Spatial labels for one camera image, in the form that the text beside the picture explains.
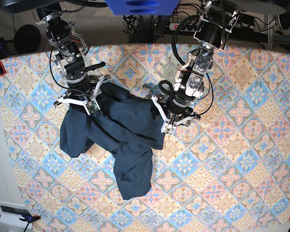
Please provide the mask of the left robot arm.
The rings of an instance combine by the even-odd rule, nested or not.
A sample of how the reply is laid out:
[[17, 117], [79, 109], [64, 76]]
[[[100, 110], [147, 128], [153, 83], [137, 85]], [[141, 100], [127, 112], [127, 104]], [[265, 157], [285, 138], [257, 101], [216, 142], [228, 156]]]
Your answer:
[[[214, 52], [224, 50], [229, 39], [285, 44], [287, 39], [275, 33], [276, 19], [284, 13], [290, 13], [290, 0], [204, 0], [200, 13], [184, 19], [171, 39], [173, 54], [181, 67], [174, 83], [160, 81], [162, 94], [151, 97], [163, 120], [161, 132], [171, 134], [177, 126], [189, 126], [192, 119], [200, 119], [201, 113], [194, 112], [190, 105], [206, 97], [203, 79], [209, 78]], [[176, 37], [191, 26], [199, 46], [183, 61]]]

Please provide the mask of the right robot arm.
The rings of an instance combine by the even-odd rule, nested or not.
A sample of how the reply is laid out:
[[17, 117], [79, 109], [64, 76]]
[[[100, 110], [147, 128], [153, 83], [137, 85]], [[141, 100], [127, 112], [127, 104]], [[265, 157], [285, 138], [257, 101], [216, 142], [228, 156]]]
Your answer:
[[89, 51], [83, 36], [75, 32], [73, 22], [65, 22], [61, 15], [65, 12], [58, 0], [1, 0], [0, 8], [10, 14], [16, 14], [35, 9], [40, 18], [40, 24], [47, 24], [46, 35], [49, 43], [57, 48], [56, 65], [67, 82], [66, 93], [59, 97], [55, 104], [72, 103], [83, 106], [94, 106], [96, 96], [102, 84], [99, 78], [94, 83], [88, 76], [105, 66], [104, 62], [91, 66], [85, 65], [85, 56]]

